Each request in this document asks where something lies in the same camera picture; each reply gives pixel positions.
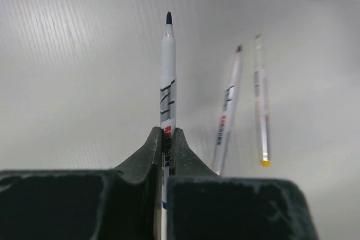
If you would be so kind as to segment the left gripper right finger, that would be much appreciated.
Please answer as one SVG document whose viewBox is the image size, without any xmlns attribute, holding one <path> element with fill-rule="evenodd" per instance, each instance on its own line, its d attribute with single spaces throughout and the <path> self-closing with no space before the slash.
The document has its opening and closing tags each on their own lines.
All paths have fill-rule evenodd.
<svg viewBox="0 0 360 240">
<path fill-rule="evenodd" d="M 226 178 L 174 133 L 175 174 L 168 180 L 168 239 L 317 239 L 303 192 L 292 181 Z"/>
</svg>

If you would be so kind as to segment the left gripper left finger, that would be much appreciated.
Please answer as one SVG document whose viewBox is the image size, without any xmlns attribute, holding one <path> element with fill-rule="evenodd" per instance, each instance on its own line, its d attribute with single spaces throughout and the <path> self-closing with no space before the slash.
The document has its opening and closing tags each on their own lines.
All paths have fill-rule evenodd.
<svg viewBox="0 0 360 240">
<path fill-rule="evenodd" d="M 112 169 L 1 171 L 2 239 L 160 239 L 162 132 Z"/>
</svg>

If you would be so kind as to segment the red end white pen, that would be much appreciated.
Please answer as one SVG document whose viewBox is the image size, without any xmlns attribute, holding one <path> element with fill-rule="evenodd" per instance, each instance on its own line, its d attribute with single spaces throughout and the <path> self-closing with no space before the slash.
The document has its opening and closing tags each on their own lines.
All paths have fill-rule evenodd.
<svg viewBox="0 0 360 240">
<path fill-rule="evenodd" d="M 240 80 L 242 73 L 242 44 L 236 48 L 233 64 L 231 66 L 228 85 L 224 91 L 224 99 L 222 104 L 222 114 L 219 121 L 215 151 L 212 163 L 212 170 L 217 175 L 222 175 L 224 163 L 227 155 L 230 135 L 235 120 L 235 111 L 240 90 Z"/>
</svg>

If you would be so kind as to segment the blue end white pen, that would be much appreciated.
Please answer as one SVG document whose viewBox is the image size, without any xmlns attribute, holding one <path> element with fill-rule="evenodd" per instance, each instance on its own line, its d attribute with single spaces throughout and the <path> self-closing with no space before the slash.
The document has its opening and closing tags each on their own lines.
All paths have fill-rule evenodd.
<svg viewBox="0 0 360 240">
<path fill-rule="evenodd" d="M 167 12 L 161 49 L 160 127 L 161 150 L 161 239 L 167 239 L 167 184 L 170 177 L 172 141 L 176 129 L 176 39 L 171 12 Z"/>
</svg>

